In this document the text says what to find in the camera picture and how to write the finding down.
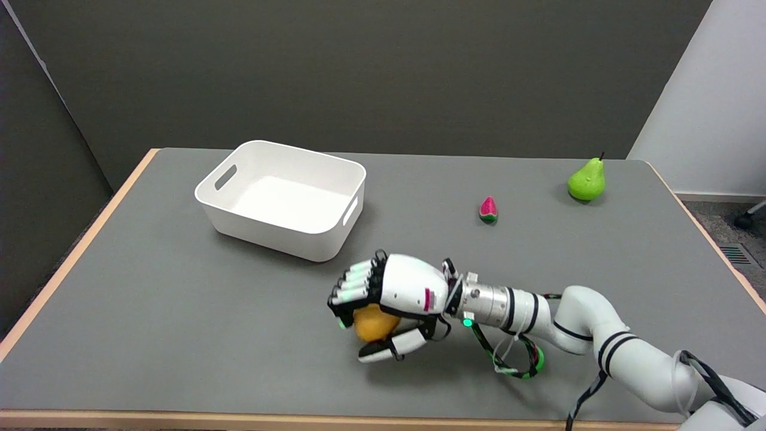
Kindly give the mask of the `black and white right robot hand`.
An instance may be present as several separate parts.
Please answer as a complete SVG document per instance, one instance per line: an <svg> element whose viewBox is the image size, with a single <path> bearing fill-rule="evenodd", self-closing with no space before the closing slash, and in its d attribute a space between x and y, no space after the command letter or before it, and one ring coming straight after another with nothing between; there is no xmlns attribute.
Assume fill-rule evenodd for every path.
<svg viewBox="0 0 766 431"><path fill-rule="evenodd" d="M345 270L333 286L327 305L344 328L352 327L355 312L369 305L418 322L415 327L395 330L393 335L369 342L358 352L361 363L401 361L433 340L437 322L446 322L444 314L456 297L460 281L461 275L451 259L435 268L416 257L378 250L371 259Z"/></svg>

